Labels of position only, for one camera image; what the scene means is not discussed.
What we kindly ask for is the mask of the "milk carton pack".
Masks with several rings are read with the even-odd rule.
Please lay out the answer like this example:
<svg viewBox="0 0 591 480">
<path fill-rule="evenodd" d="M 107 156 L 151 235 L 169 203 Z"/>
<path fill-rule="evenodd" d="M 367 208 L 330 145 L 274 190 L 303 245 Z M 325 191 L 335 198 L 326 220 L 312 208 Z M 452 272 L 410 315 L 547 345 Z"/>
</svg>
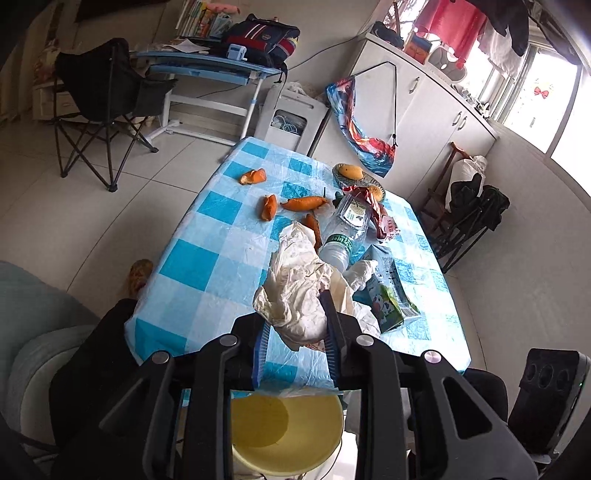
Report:
<svg viewBox="0 0 591 480">
<path fill-rule="evenodd" d="M 362 259 L 376 261 L 377 267 L 365 288 L 353 294 L 353 299 L 370 306 L 380 331 L 386 333 L 421 319 L 420 309 L 404 290 L 390 250 L 384 246 L 371 245 Z"/>
</svg>

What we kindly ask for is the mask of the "large white tissue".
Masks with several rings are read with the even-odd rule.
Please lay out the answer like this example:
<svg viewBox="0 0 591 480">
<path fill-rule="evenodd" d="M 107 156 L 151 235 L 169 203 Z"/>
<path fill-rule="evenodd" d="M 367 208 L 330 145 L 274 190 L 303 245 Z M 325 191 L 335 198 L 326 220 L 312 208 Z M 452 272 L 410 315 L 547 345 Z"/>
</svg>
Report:
<svg viewBox="0 0 591 480">
<path fill-rule="evenodd" d="M 318 257 L 314 241 L 314 232 L 297 221 L 280 231 L 279 249 L 270 256 L 266 281 L 252 300 L 254 310 L 290 350 L 322 350 L 328 319 L 320 295 L 328 291 L 336 311 L 355 317 L 363 333 L 378 337 L 372 310 L 353 299 L 376 272 L 377 261 L 360 260 L 342 273 Z"/>
</svg>

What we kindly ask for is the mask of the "clear plastic water bottle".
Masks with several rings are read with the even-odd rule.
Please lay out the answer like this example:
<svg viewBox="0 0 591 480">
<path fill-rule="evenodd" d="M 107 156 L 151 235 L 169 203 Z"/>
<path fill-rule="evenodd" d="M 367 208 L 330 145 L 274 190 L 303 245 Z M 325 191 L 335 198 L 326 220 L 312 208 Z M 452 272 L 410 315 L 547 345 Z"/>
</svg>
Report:
<svg viewBox="0 0 591 480">
<path fill-rule="evenodd" d="M 367 218 L 349 222 L 339 215 L 332 216 L 322 233 L 322 247 L 318 250 L 318 257 L 335 267 L 339 273 L 344 273 L 351 264 L 353 252 L 365 241 L 368 225 Z"/>
</svg>

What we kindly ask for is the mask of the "red orange snack bag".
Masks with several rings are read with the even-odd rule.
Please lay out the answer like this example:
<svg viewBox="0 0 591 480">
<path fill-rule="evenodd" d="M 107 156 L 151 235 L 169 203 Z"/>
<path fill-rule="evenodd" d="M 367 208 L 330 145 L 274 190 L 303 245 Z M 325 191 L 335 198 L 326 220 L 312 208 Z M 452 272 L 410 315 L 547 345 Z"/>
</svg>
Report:
<svg viewBox="0 0 591 480">
<path fill-rule="evenodd" d="M 394 219 L 387 213 L 384 206 L 377 202 L 366 187 L 345 187 L 344 192 L 365 200 L 370 205 L 370 221 L 376 229 L 379 240 L 391 240 L 399 233 Z"/>
</svg>

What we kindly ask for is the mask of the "long orange peel piece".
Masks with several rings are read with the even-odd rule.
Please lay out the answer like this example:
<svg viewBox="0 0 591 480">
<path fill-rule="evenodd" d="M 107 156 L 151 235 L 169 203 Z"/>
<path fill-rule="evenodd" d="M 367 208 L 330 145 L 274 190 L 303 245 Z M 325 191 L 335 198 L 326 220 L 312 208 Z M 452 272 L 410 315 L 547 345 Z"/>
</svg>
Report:
<svg viewBox="0 0 591 480">
<path fill-rule="evenodd" d="M 320 208 L 328 203 L 328 199 L 322 196 L 307 196 L 291 198 L 280 204 L 284 210 L 291 212 L 308 212 Z"/>
</svg>

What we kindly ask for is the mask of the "clear plastic food box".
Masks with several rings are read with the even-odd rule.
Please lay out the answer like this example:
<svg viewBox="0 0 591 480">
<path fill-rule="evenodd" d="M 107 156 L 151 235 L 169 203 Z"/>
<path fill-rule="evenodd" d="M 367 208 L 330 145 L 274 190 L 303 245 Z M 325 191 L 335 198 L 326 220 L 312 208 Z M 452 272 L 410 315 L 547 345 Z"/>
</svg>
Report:
<svg viewBox="0 0 591 480">
<path fill-rule="evenodd" d="M 335 230 L 349 236 L 367 231 L 370 224 L 370 205 L 363 199 L 346 194 L 335 211 Z"/>
</svg>

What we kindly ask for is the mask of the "folded black chair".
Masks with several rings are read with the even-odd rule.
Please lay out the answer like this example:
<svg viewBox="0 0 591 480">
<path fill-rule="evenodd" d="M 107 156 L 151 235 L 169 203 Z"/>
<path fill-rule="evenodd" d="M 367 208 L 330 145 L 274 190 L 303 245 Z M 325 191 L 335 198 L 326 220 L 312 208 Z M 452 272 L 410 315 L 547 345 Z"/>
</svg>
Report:
<svg viewBox="0 0 591 480">
<path fill-rule="evenodd" d="M 451 270 L 489 231 L 494 231 L 509 209 L 510 200 L 497 187 L 482 185 L 476 173 L 468 181 L 451 183 L 451 210 L 440 224 L 440 233 L 430 238 L 443 273 Z"/>
</svg>

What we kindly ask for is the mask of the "brown wooden chair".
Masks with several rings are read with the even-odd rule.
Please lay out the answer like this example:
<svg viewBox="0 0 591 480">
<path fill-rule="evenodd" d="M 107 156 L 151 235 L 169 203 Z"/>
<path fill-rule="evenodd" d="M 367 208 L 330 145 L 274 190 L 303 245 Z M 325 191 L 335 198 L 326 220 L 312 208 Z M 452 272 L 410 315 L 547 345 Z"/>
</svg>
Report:
<svg viewBox="0 0 591 480">
<path fill-rule="evenodd" d="M 453 166 L 462 159 L 470 158 L 470 155 L 460 148 L 455 142 L 449 144 L 449 155 L 443 164 L 435 182 L 427 189 L 424 200 L 419 205 L 419 219 L 429 217 L 440 224 L 447 215 L 446 195 L 451 178 Z"/>
</svg>

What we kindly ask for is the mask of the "yellow mango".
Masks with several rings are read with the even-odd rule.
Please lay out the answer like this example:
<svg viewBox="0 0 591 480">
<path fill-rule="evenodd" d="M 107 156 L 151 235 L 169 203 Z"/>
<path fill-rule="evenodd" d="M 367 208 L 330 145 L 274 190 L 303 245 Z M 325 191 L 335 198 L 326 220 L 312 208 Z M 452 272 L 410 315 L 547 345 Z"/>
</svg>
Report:
<svg viewBox="0 0 591 480">
<path fill-rule="evenodd" d="M 368 186 L 368 190 L 377 202 L 382 202 L 384 199 L 384 192 L 381 187 L 376 185 Z"/>
<path fill-rule="evenodd" d="M 338 167 L 339 175 L 352 181 L 363 179 L 363 169 L 356 165 L 341 164 Z"/>
</svg>

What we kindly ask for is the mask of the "dark glass fruit bowl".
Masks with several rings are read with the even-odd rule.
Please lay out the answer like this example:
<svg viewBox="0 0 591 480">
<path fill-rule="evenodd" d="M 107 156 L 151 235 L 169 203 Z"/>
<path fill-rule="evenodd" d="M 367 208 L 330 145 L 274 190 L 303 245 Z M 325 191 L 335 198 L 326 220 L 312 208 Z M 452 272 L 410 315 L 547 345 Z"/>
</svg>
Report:
<svg viewBox="0 0 591 480">
<path fill-rule="evenodd" d="M 366 187 L 378 202 L 384 200 L 386 195 L 384 187 L 373 176 L 363 171 L 360 166 L 339 163 L 332 167 L 332 175 L 341 188 Z"/>
</svg>

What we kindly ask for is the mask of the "rear yellow mango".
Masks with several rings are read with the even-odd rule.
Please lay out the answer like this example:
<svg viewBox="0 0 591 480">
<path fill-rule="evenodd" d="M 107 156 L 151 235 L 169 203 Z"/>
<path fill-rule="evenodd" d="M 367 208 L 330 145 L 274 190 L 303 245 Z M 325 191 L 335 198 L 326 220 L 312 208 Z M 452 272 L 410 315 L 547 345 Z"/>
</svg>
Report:
<svg viewBox="0 0 591 480">
<path fill-rule="evenodd" d="M 339 175 L 352 181 L 363 179 L 363 169 L 356 165 L 341 164 L 338 167 Z"/>
</svg>

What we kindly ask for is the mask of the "blue study desk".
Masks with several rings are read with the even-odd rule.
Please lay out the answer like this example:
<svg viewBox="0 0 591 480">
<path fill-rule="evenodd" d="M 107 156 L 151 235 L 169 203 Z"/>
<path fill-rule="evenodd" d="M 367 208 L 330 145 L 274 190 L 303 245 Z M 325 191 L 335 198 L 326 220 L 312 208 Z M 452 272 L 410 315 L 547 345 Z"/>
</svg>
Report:
<svg viewBox="0 0 591 480">
<path fill-rule="evenodd" d="M 242 130 L 240 130 L 238 135 L 238 140 L 242 140 L 249 131 L 250 121 L 252 121 L 253 111 L 256 107 L 256 101 L 259 99 L 259 92 L 262 90 L 263 81 L 267 78 L 279 76 L 281 74 L 280 70 L 272 67 L 265 67 L 242 60 L 231 60 L 228 58 L 199 53 L 193 54 L 182 53 L 179 51 L 152 50 L 137 52 L 135 57 L 137 59 L 146 59 L 151 73 L 163 74 L 169 79 L 186 77 L 228 83 L 235 85 L 235 87 L 238 88 L 247 85 L 254 86 L 254 91 L 249 101 L 249 107 L 247 108 L 206 100 L 204 97 L 200 96 L 186 96 L 173 92 L 167 93 L 164 98 L 163 110 L 159 117 L 159 127 L 146 137 L 149 143 L 152 143 L 162 134 L 179 134 L 226 146 L 235 145 L 236 140 L 229 140 L 219 136 L 209 135 L 204 132 L 192 131 L 188 127 L 182 126 L 180 120 L 171 120 L 169 117 L 171 105 L 176 103 L 200 107 L 242 117 Z"/>
</svg>

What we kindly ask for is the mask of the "dark striped backpack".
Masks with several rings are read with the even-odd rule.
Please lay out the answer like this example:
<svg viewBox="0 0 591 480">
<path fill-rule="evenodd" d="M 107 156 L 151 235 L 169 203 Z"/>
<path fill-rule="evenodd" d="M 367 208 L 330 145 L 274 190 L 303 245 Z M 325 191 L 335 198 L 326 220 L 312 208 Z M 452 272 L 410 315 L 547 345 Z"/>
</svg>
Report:
<svg viewBox="0 0 591 480">
<path fill-rule="evenodd" d="M 294 54 L 300 35 L 301 30 L 296 26 L 249 14 L 228 29 L 222 44 L 245 47 L 249 63 L 287 70 L 286 61 Z"/>
</svg>

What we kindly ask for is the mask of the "row of books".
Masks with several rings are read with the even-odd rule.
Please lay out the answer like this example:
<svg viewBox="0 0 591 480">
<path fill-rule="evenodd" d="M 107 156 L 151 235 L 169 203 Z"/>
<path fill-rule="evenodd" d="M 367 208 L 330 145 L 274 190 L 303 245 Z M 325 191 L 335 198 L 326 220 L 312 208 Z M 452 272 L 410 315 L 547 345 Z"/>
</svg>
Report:
<svg viewBox="0 0 591 480">
<path fill-rule="evenodd" d="M 231 24 L 231 6 L 205 1 L 184 1 L 175 29 L 179 38 L 219 38 Z"/>
</svg>

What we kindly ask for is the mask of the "white wall cabinet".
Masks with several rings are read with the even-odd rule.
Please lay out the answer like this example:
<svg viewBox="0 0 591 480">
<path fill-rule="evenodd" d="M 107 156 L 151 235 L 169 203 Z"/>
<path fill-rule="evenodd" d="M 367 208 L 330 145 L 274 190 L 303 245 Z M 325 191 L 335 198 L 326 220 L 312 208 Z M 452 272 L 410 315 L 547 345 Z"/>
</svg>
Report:
<svg viewBox="0 0 591 480">
<path fill-rule="evenodd" d="M 344 73 L 356 76 L 356 120 L 368 135 L 388 140 L 397 93 L 397 151 L 382 185 L 415 208 L 435 182 L 455 142 L 487 155 L 497 133 L 429 65 L 373 34 L 356 37 Z"/>
</svg>

